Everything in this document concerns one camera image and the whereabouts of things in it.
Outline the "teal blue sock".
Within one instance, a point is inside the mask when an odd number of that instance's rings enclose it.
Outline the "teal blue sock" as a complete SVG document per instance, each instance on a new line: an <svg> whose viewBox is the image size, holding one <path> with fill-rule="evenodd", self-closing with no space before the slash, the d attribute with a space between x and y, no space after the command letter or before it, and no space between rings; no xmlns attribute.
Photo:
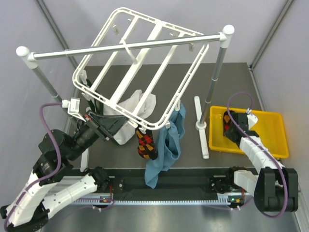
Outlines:
<svg viewBox="0 0 309 232"><path fill-rule="evenodd" d="M184 121L186 109L180 104L179 110L173 111L169 118L170 127L163 127L156 137L155 147L158 157L146 163L144 173L145 184L154 189L159 174L168 171L181 156L180 141L185 134Z"/></svg>

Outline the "argyle sock red yellow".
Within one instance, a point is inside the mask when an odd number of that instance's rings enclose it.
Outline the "argyle sock red yellow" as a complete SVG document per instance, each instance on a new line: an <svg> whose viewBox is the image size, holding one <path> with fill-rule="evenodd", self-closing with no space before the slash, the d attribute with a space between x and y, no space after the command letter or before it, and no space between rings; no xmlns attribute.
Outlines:
<svg viewBox="0 0 309 232"><path fill-rule="evenodd" d="M158 157L155 142L153 138L153 133L151 130L146 130L145 133L139 128L135 129L135 134L138 139L138 154L144 159L155 160Z"/></svg>

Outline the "white metal drying rack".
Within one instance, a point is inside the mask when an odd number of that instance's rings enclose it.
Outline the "white metal drying rack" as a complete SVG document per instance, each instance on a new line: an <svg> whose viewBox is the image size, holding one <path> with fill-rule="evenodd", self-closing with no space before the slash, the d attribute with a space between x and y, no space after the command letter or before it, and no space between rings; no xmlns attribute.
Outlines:
<svg viewBox="0 0 309 232"><path fill-rule="evenodd" d="M109 26L104 26L89 48L37 54L31 52L27 47L20 46L16 49L16 54L34 71L51 92L54 91L54 88L40 70L38 60L83 55L83 59L73 73L72 82L73 85L83 93L86 99L102 103L105 107L114 110L115 115L125 116L127 124L133 128L139 128L143 133L146 130L155 131L163 127L169 128L169 118L173 111L179 110L180 104L182 103L182 96L207 54L211 42L220 43L215 70L212 76L212 81L217 81L226 50L229 47L235 29L232 25L226 25L222 31L215 35L204 35L166 22L156 22L146 41L127 43L126 39L133 31L135 24L136 21L131 22L120 42L116 45L101 45L109 29ZM155 89L158 81L168 67L177 48L185 44L193 46L199 43L202 44L202 47L191 63L187 73L180 78L180 82L176 83L171 81L167 83L168 89L173 90L174 93L171 95L170 101L160 119L152 123L139 116L140 109L145 104L147 98L152 94L152 91ZM150 82L146 90L142 93L142 97L137 101L136 106L131 110L121 106L119 104L120 99L144 65L144 61L151 49L165 46L169 47L169 51L156 73L152 76L146 76ZM94 54L104 52L109 52L110 57L93 84L89 86L85 71L86 65Z"/></svg>

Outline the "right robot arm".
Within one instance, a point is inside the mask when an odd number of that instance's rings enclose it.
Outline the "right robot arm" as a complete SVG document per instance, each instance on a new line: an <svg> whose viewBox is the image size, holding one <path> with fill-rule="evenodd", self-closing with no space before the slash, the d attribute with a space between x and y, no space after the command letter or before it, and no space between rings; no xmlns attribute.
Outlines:
<svg viewBox="0 0 309 232"><path fill-rule="evenodd" d="M257 174L236 168L225 179L230 191L245 189L253 196L256 208L262 212L295 212L298 209L298 174L280 164L263 145L259 134L252 130L258 119L253 114L227 110L223 116L223 135L249 158Z"/></svg>

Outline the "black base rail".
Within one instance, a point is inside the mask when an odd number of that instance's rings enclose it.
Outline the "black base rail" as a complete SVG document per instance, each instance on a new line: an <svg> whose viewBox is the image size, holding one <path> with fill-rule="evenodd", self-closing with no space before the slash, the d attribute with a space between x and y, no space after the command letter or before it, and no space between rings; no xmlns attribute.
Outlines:
<svg viewBox="0 0 309 232"><path fill-rule="evenodd" d="M172 168L161 172L155 188L145 184L144 169L106 169L110 182L96 195L116 201L217 200L220 194L244 196L244 191L225 181L228 168Z"/></svg>

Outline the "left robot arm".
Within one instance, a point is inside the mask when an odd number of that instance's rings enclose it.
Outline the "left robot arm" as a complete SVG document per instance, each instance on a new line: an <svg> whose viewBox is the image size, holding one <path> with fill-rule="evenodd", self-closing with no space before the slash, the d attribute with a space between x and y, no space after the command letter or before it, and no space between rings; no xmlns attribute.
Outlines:
<svg viewBox="0 0 309 232"><path fill-rule="evenodd" d="M7 232L36 232L57 212L83 196L106 191L111 184L102 167L86 169L82 178L60 192L48 195L96 140L112 139L127 122L124 116L102 116L92 111L78 120L73 136L61 130L48 130L38 147L41 156L34 164L28 182L17 198L2 206L0 215Z"/></svg>

